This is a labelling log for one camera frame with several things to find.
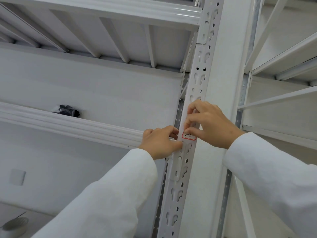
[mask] white long-sleeve shirt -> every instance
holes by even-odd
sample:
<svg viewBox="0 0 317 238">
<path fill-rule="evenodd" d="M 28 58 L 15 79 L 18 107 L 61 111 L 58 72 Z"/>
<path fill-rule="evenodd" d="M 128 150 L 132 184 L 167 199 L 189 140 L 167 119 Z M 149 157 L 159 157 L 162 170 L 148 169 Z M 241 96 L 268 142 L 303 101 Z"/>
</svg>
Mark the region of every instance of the white long-sleeve shirt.
<svg viewBox="0 0 317 238">
<path fill-rule="evenodd" d="M 253 133 L 233 142 L 223 164 L 299 237 L 317 236 L 317 166 Z M 138 213 L 156 180 L 152 157 L 133 149 L 32 238 L 132 238 Z"/>
</svg>

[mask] person's left hand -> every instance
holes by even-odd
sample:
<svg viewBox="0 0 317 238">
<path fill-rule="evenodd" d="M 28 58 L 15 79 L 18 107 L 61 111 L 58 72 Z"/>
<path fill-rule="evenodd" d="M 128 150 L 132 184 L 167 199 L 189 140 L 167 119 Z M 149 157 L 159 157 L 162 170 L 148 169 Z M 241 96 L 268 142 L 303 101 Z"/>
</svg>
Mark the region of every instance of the person's left hand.
<svg viewBox="0 0 317 238">
<path fill-rule="evenodd" d="M 172 125 L 154 130 L 147 129 L 138 148 L 147 151 L 153 160 L 163 159 L 182 148 L 183 142 L 169 139 L 169 137 L 177 139 L 177 135 L 178 129 Z"/>
</svg>

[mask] label sticker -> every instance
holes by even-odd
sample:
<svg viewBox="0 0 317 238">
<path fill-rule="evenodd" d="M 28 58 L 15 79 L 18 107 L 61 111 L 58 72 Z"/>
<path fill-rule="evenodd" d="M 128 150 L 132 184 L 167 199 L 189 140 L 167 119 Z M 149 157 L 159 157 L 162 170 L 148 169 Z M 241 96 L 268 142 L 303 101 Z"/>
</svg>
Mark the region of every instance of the label sticker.
<svg viewBox="0 0 317 238">
<path fill-rule="evenodd" d="M 194 136 L 194 135 L 186 134 L 185 132 L 183 132 L 182 138 L 183 139 L 189 139 L 189 140 L 196 140 L 197 137 Z"/>
</svg>

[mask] hand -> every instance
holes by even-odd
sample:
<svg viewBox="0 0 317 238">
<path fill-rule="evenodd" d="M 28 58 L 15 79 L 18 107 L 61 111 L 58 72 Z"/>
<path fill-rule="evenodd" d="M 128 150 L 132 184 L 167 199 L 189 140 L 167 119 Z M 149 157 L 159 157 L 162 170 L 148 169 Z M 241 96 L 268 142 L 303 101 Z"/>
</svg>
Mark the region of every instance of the hand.
<svg viewBox="0 0 317 238">
<path fill-rule="evenodd" d="M 203 130 L 190 127 L 192 122 L 201 124 Z M 244 134 L 226 118 L 217 105 L 201 100 L 195 100 L 188 106 L 184 130 L 185 133 L 195 135 L 212 146 L 225 149 Z"/>
<path fill-rule="evenodd" d="M 177 135 L 178 129 L 172 125 L 155 130 L 147 129 L 138 148 L 147 151 L 153 160 L 163 159 L 182 148 L 183 142 L 169 139 L 169 137 L 177 139 Z"/>
</svg>

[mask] wall switch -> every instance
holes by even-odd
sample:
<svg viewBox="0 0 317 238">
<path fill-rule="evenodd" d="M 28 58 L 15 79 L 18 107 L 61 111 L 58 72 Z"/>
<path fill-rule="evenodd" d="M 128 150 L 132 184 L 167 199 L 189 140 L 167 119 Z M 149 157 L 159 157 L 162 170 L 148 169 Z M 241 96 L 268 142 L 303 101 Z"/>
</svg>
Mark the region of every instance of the wall switch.
<svg viewBox="0 0 317 238">
<path fill-rule="evenodd" d="M 23 185 L 26 172 L 20 169 L 12 169 L 9 178 L 9 184 Z"/>
</svg>

